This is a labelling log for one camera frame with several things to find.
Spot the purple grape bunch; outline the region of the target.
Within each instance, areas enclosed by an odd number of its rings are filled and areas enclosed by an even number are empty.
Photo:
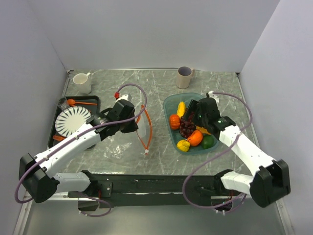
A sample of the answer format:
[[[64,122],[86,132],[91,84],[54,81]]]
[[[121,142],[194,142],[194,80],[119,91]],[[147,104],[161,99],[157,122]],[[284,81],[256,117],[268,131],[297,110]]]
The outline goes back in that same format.
[[[187,139],[195,130],[196,126],[192,123],[192,118],[194,116],[194,112],[191,112],[187,120],[180,119],[180,135]]]

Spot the clear zip top bag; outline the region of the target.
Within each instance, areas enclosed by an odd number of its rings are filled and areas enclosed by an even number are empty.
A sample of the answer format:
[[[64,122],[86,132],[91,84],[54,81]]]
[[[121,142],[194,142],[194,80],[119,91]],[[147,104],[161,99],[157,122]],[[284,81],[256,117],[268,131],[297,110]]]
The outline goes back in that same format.
[[[153,128],[147,110],[144,109],[134,121],[138,126],[134,132],[123,134],[119,131],[105,140],[105,158],[126,165],[148,155]]]

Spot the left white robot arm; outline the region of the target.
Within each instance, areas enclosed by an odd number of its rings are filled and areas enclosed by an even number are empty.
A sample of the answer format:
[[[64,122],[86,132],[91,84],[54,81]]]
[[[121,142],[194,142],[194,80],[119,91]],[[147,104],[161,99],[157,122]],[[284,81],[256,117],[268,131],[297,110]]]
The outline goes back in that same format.
[[[117,100],[113,107],[89,117],[73,134],[35,157],[29,153],[20,158],[19,185],[24,186],[36,203],[63,191],[80,191],[93,196],[96,182],[84,173],[61,176],[59,170],[84,150],[117,132],[129,133],[138,129],[135,107],[125,99]]]

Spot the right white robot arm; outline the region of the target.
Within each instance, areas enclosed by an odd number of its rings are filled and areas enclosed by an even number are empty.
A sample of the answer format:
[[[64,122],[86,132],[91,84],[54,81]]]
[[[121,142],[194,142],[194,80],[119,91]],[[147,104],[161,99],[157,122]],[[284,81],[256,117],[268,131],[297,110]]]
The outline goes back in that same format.
[[[183,119],[206,129],[219,142],[230,148],[248,167],[250,175],[224,170],[214,176],[209,191],[225,195],[230,190],[250,195],[254,202],[265,208],[290,194],[289,166],[275,160],[257,147],[227,116],[222,117],[212,97],[191,100]]]

